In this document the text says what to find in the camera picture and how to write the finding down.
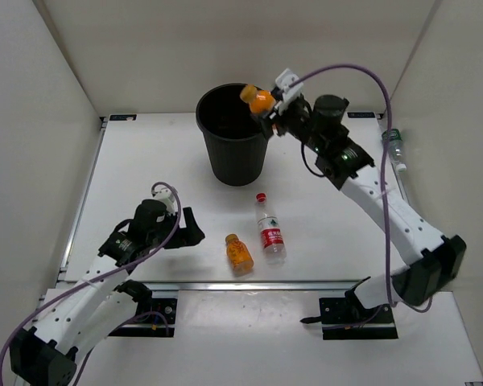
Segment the orange juice bottle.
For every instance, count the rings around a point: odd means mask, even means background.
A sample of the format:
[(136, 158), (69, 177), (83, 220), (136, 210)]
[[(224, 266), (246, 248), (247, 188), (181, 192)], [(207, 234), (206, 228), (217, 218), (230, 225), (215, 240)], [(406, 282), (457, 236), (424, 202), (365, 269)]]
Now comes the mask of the orange juice bottle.
[(246, 245), (235, 234), (229, 234), (225, 238), (226, 256), (231, 268), (237, 276), (245, 275), (252, 271), (254, 260)]
[(252, 84), (248, 84), (242, 89), (240, 99), (249, 106), (250, 112), (254, 115), (267, 113), (276, 104), (269, 91), (258, 89)]

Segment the clear bottle red label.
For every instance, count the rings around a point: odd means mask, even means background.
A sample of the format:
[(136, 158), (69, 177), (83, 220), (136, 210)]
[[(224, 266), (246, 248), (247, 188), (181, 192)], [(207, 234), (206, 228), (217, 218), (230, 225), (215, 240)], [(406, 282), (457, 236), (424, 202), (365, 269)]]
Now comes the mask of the clear bottle red label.
[(265, 193), (255, 196), (256, 224), (262, 251), (270, 265), (282, 265), (286, 257), (283, 234), (276, 212)]

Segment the clear bottle green label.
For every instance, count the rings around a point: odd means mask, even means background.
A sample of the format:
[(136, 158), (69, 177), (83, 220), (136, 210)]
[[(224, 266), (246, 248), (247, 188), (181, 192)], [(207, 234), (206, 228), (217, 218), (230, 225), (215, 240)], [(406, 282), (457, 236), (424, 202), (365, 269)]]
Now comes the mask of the clear bottle green label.
[(402, 173), (407, 170), (403, 154), (403, 139), (398, 129), (384, 130), (382, 142), (388, 141), (388, 153), (394, 169)]

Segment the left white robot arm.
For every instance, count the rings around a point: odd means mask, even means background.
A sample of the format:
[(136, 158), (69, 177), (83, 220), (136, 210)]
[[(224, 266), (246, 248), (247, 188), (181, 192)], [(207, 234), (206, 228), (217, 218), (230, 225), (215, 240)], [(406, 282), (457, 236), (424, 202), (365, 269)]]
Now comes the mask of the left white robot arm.
[(151, 316), (151, 291), (130, 279), (135, 268), (162, 248), (192, 247), (204, 238), (190, 207), (144, 199), (110, 233), (83, 277), (48, 302), (34, 326), (14, 333), (12, 372), (32, 385), (69, 384), (78, 363), (110, 332)]

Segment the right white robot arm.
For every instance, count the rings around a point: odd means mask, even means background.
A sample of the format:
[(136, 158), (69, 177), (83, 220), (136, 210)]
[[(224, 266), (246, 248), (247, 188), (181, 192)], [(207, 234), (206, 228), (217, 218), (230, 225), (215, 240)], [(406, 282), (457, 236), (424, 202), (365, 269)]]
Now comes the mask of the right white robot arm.
[(345, 311), (366, 320), (378, 307), (403, 303), (419, 308), (456, 278), (466, 250), (460, 236), (445, 236), (391, 188), (373, 158), (349, 136), (342, 119), (349, 103), (324, 95), (314, 105), (303, 97), (285, 109), (276, 105), (256, 117), (263, 135), (289, 133), (316, 155), (316, 167), (384, 231), (386, 248), (396, 248), (404, 265), (365, 279), (345, 293)]

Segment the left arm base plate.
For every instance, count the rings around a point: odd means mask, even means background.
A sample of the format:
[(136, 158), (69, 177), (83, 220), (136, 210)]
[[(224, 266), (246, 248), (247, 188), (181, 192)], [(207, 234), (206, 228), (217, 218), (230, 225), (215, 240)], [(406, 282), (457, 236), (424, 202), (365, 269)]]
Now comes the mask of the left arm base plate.
[(178, 306), (175, 291), (153, 292), (151, 299), (139, 303), (134, 319), (112, 331), (110, 337), (173, 338)]

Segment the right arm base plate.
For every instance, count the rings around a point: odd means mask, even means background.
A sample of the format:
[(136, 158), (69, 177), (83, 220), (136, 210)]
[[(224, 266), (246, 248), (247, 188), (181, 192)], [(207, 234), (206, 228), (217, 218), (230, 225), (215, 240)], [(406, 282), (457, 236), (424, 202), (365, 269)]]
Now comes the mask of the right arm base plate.
[(320, 298), (320, 323), (324, 341), (392, 340), (398, 338), (388, 305), (356, 312), (345, 298)]

